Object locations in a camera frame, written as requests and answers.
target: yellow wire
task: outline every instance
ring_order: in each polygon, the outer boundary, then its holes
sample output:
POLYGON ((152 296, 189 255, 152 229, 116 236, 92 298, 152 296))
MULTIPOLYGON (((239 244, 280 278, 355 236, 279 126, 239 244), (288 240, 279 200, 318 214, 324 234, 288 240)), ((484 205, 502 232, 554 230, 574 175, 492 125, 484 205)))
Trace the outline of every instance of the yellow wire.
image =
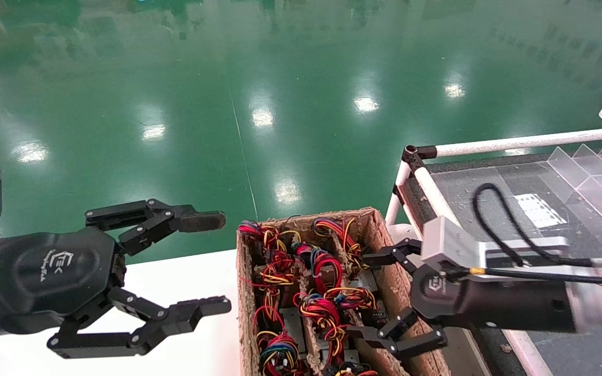
POLYGON ((285 253, 287 253, 287 247, 285 246, 285 243, 282 242, 282 240, 277 240, 277 247, 285 251, 285 253))
POLYGON ((277 352, 272 352, 272 353, 271 353, 271 356, 270 356, 270 357, 268 357, 268 359, 266 359, 266 361, 265 361, 265 362, 263 362, 263 364, 266 364, 266 363, 268 363, 268 361, 270 361, 270 360, 271 360, 273 357, 275 357, 275 355, 277 355, 277 352))
POLYGON ((299 238, 299 241, 301 241, 301 234, 298 233, 298 231, 294 231, 293 229, 289 229, 287 231, 282 231, 280 234, 278 234, 278 236, 282 236, 282 235, 284 235, 286 233, 294 233, 294 234, 296 234, 296 236, 299 238))
POLYGON ((260 335, 273 335, 274 337, 277 337, 278 333, 273 333, 271 331, 260 331, 259 333, 257 333, 256 338, 259 338, 260 335))
POLYGON ((345 249, 345 243, 347 242, 347 235, 348 235, 348 231, 350 229, 350 225, 354 222, 354 218, 350 219, 347 222, 347 225, 345 226, 345 229, 343 230, 343 249, 345 249))

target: bundled wires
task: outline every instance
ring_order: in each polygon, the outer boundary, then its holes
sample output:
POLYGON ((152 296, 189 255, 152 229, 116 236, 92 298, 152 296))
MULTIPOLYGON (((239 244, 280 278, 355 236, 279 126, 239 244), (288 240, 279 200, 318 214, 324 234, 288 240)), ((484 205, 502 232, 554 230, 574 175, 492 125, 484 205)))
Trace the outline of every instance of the bundled wires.
POLYGON ((355 220, 356 218, 351 218, 347 221, 347 224, 345 223, 345 220, 342 220, 342 226, 339 226, 336 222, 324 217, 319 217, 312 222, 312 230, 317 235, 329 236, 333 231, 341 240, 342 248, 347 254, 350 263, 349 279, 354 279, 361 269, 368 269, 368 266, 361 262, 361 245, 354 241, 349 234, 350 226, 355 220))
MULTIPOLYGON (((270 307, 259 307, 253 316, 253 327, 257 327, 257 314, 270 307)), ((260 331, 257 333, 257 347, 260 350, 260 371, 267 376, 302 376, 305 366, 299 362, 298 347, 293 338, 285 331, 280 314, 275 311, 274 321, 282 328, 280 333, 260 331)))
POLYGON ((291 286, 296 281, 296 275, 292 272, 294 259, 287 254, 287 247, 284 241, 280 240, 280 236, 285 233, 295 233, 299 237, 300 235, 296 231, 281 233, 277 228, 260 226, 260 224, 253 221, 243 221, 238 229, 262 241, 264 258, 267 264, 263 271, 259 273, 261 285, 256 286, 263 291, 263 306, 267 307, 264 314, 271 321, 280 305, 282 289, 284 286, 291 286))
POLYGON ((341 315, 336 305, 319 293, 297 293, 293 300, 301 316, 311 319, 318 328, 327 330, 325 340, 329 342, 328 364, 341 364, 347 325, 341 325, 341 315))
POLYGON ((325 299, 337 304, 342 309, 375 309, 373 293, 363 287, 337 287, 325 292, 325 299))
POLYGON ((332 254, 308 243, 294 243, 292 244, 292 249, 296 251, 296 255, 301 257, 301 259, 303 259, 304 256, 309 257, 310 271, 312 272, 312 277, 315 279, 315 286, 318 292, 325 293, 330 288, 334 288, 341 284, 341 263, 339 260, 336 260, 336 257, 332 254), (330 286, 327 286, 324 281, 322 281, 322 268, 325 266, 332 267, 333 269, 334 280, 330 286))
POLYGON ((256 222, 243 221, 239 231, 247 233, 263 245, 265 266, 259 272, 261 284, 251 285, 263 291, 263 304, 255 311, 252 318, 253 328, 258 327, 258 315, 263 312, 266 326, 280 328, 280 332, 259 331, 256 335, 257 346, 260 350, 260 371, 265 376, 302 376, 306 369, 298 359, 298 347, 293 338, 285 330, 285 323, 278 312, 280 295, 285 286, 291 286, 296 281, 294 274, 294 258, 287 254, 287 247, 276 228, 260 226, 256 222))

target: cardboard compartment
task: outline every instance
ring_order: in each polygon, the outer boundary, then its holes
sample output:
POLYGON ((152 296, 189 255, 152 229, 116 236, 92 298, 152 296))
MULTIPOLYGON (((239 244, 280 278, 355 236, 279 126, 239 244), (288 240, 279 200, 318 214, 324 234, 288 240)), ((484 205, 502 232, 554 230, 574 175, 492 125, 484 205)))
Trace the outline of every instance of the cardboard compartment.
MULTIPOLYGON (((364 252, 377 252, 380 248, 387 245, 392 245, 392 240, 385 228, 385 222, 382 215, 372 207, 354 211, 332 212, 326 214, 318 214, 314 216, 292 217, 290 219, 270 220, 262 223, 262 226, 272 226, 282 228, 283 225, 287 228, 298 231, 303 241, 315 243, 334 254, 341 262, 344 271, 349 266, 347 255, 342 247, 342 241, 333 235, 330 237, 320 237, 315 234, 311 228, 313 220, 317 217, 326 217, 337 223, 341 223, 342 219, 356 218, 349 228, 350 236, 364 246, 364 252)), ((244 376, 259 375, 259 354, 255 343, 257 329, 254 327, 252 317, 257 309, 255 298, 255 290, 248 283, 248 279, 253 276, 253 257, 251 248, 253 241, 244 233, 237 233, 236 248, 237 248, 237 271, 239 274, 239 335, 241 343, 241 374, 244 376)), ((298 262, 299 280, 298 290, 308 292, 315 284, 310 271, 306 271, 301 262, 298 262)), ((387 316, 392 318, 397 312, 405 307, 410 307, 410 281, 408 274, 400 266, 385 266, 379 271, 374 271, 375 280, 378 287, 378 292, 384 302, 387 310, 387 316)), ((322 273, 322 279, 325 278, 325 271, 322 273)), ((332 273, 327 273, 327 278, 332 280, 332 273)), ((344 273, 342 286, 348 286, 349 281, 344 273)), ((281 308, 286 307, 288 300, 283 298, 281 308)), ((362 324, 357 312, 347 310, 346 314, 351 317, 355 324, 362 324)), ((324 362, 321 357, 320 343, 313 329, 311 320, 303 318, 304 338, 306 342, 306 360, 314 374, 320 374, 324 367, 324 362)), ((418 323, 411 328, 404 338, 420 335, 431 331, 431 328, 424 323, 418 323)), ((358 350, 360 362, 366 362, 378 372, 380 376, 449 376, 449 369, 442 356, 442 353, 437 350, 416 357, 410 361, 403 363, 395 359, 389 352, 384 349, 372 349, 362 340, 354 341, 355 347, 358 350)))

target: white pipe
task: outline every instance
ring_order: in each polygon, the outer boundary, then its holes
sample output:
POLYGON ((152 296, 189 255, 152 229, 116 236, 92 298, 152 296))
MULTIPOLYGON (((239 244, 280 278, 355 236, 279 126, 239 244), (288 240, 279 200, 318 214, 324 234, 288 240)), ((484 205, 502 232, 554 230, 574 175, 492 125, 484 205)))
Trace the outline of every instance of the white pipe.
POLYGON ((559 144, 586 143, 596 140, 602 140, 602 129, 556 133, 555 135, 504 138, 502 140, 477 141, 475 143, 438 145, 435 148, 437 150, 437 157, 450 157, 477 152, 509 150, 511 148, 547 147, 559 144))
POLYGON ((457 220, 457 217, 454 216, 452 209, 449 208, 447 201, 445 201, 443 194, 440 193, 438 186, 435 185, 435 181, 433 181, 433 178, 431 178, 429 170, 426 169, 426 167, 420 167, 416 169, 415 179, 418 181, 418 184, 420 184, 420 188, 422 188, 424 195, 426 196, 427 200, 429 200, 429 204, 433 208, 435 214, 439 217, 446 217, 450 221, 453 221, 455 224, 461 226, 457 220))
MULTIPOLYGON (((403 184, 408 179, 410 175, 410 167, 406 162, 401 161, 399 164, 399 172, 396 173, 396 181, 394 184, 396 186, 403 186, 403 184)), ((387 207, 387 214, 385 214, 385 224, 391 226, 396 221, 396 216, 399 214, 399 209, 401 209, 401 203, 399 202, 399 198, 392 194, 391 199, 389 199, 389 207, 387 207)))
POLYGON ((399 197, 392 193, 391 199, 389 199, 389 207, 387 207, 387 214, 385 215, 385 224, 387 226, 394 224, 396 221, 396 216, 399 214, 399 209, 401 209, 399 197))
POLYGON ((550 371, 528 333, 504 330, 503 335, 506 336, 506 340, 508 340, 512 350, 519 358, 526 374, 529 376, 553 376, 552 371, 550 371))
POLYGON ((396 181, 394 184, 402 186, 406 180, 408 180, 408 176, 410 176, 410 166, 402 160, 401 164, 399 164, 399 172, 396 174, 396 181))
POLYGON ((410 224, 413 226, 413 231, 415 231, 415 235, 418 238, 418 240, 422 240, 422 229, 421 226, 418 226, 418 223, 415 222, 415 218, 413 217, 413 214, 410 212, 410 208, 407 205, 403 206, 403 211, 406 213, 406 217, 408 217, 408 221, 410 221, 410 224))

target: black cable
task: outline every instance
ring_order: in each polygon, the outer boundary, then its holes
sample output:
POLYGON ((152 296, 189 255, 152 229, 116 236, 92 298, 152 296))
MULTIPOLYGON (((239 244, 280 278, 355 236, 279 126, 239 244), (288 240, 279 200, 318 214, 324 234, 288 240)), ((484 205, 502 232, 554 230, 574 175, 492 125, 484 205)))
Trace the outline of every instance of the black cable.
POLYGON ((575 276, 573 274, 549 274, 536 272, 503 271, 502 269, 481 269, 483 272, 473 274, 486 274, 488 276, 501 276, 511 278, 523 278, 526 280, 545 281, 568 281, 569 283, 593 283, 602 284, 602 277, 575 276))
POLYGON ((505 252, 507 255, 509 255, 509 257, 511 257, 511 259, 514 262, 516 262, 516 264, 518 266, 524 265, 524 260, 522 259, 522 257, 520 255, 518 255, 516 252, 514 252, 514 250, 512 250, 512 248, 508 247, 508 245, 506 243, 504 243, 504 241, 501 240, 501 238, 499 238, 499 236, 497 236, 494 233, 492 228, 489 227, 487 222, 485 222, 484 217, 482 216, 482 212, 480 211, 480 205, 478 205, 478 199, 480 198, 480 195, 484 191, 487 191, 487 190, 494 191, 494 193, 499 198, 501 207, 503 207, 504 211, 506 212, 508 219, 510 220, 514 229, 517 231, 517 233, 519 234, 521 239, 524 240, 525 243, 532 250, 534 250, 537 254, 539 254, 540 257, 543 257, 544 259, 549 260, 550 262, 554 262, 555 264, 559 264, 559 265, 582 266, 582 267, 592 267, 593 266, 592 259, 588 259, 588 258, 587 259, 586 258, 581 258, 581 259, 575 258, 574 259, 574 258, 568 258, 568 257, 560 257, 558 255, 549 254, 549 253, 545 252, 545 250, 543 250, 542 248, 535 245, 535 243, 533 243, 533 241, 531 241, 531 238, 529 238, 528 235, 526 235, 526 233, 524 233, 524 231, 522 230, 522 227, 517 222, 517 220, 514 218, 514 215, 512 214, 512 210, 508 206, 508 202, 506 201, 503 193, 499 190, 499 188, 492 183, 485 183, 485 184, 479 186, 477 188, 477 190, 475 190, 475 192, 473 193, 473 202, 472 202, 473 203, 473 212, 475 212, 475 217, 477 218, 478 223, 480 223, 480 226, 482 227, 482 229, 487 233, 487 235, 489 235, 490 238, 492 238, 492 240, 494 240, 494 242, 496 244, 499 245, 499 247, 503 250, 503 252, 505 252))
MULTIPOLYGON (((509 257, 512 259, 512 261, 514 261, 517 264, 517 266, 524 266, 524 259, 520 255, 518 255, 517 252, 514 252, 514 250, 512 250, 512 248, 510 248, 503 240, 501 240, 501 238, 499 238, 499 236, 494 233, 492 228, 490 228, 487 222, 484 220, 482 212, 480 211, 480 205, 478 205, 478 199, 480 199, 480 195, 485 190, 495 190, 496 194, 499 196, 501 202, 503 203, 503 195, 501 191, 499 191, 499 188, 497 188, 497 186, 493 185, 492 183, 485 183, 479 186, 477 190, 473 192, 473 212, 475 213, 475 217, 478 220, 480 227, 487 233, 487 235, 489 235, 490 238, 492 238, 492 240, 494 240, 494 243, 499 245, 499 248, 503 252, 509 255, 509 257)), ((508 214, 511 214, 510 208, 508 208, 507 206, 505 208, 506 212, 508 214)), ((514 221, 514 217, 511 218, 511 221, 515 227, 519 226, 519 224, 517 224, 516 221, 514 221)))

